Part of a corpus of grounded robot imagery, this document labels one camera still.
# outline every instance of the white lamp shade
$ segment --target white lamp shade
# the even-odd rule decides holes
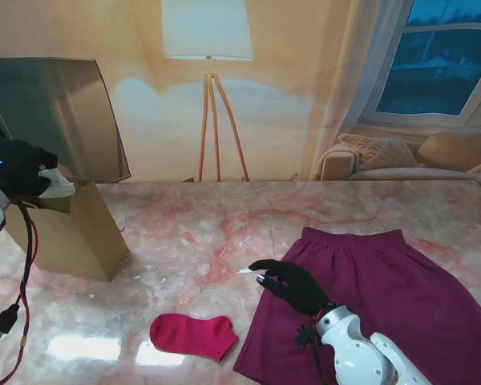
[[[164,54],[253,60],[244,0],[162,0]]]

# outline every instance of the pink marble surface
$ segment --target pink marble surface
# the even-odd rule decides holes
[[[331,233],[402,229],[481,304],[481,188],[468,181],[347,181],[102,186],[131,255],[110,283],[33,268],[32,322],[19,384],[249,384],[232,372],[261,288],[236,274],[281,258],[303,226]],[[14,301],[23,254],[0,237],[0,310]],[[162,313],[228,315],[240,336],[221,365],[156,351]],[[0,342],[0,378],[14,365],[24,312]]]

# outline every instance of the pink sock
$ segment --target pink sock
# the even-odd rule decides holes
[[[150,327],[153,345],[162,351],[210,357],[218,363],[239,337],[225,316],[194,319],[183,314],[161,314]]]

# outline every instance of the purple skirt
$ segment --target purple skirt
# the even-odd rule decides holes
[[[401,230],[357,236],[304,228],[283,261],[307,269],[332,301],[360,316],[366,338],[377,331],[392,339],[433,384],[481,384],[481,307]],[[233,370],[262,384],[320,384],[312,347],[294,342],[310,322],[266,290]],[[335,383],[333,348],[319,352]]]

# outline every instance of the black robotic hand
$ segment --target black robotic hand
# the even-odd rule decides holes
[[[50,180],[39,176],[41,166],[56,168],[57,156],[22,140],[7,139],[0,129],[0,189],[5,194],[44,193]]]
[[[317,315],[321,308],[336,307],[312,275],[295,263],[263,259],[254,262],[249,268],[267,270],[265,279],[257,278],[258,283],[277,297],[286,300],[300,313]]]

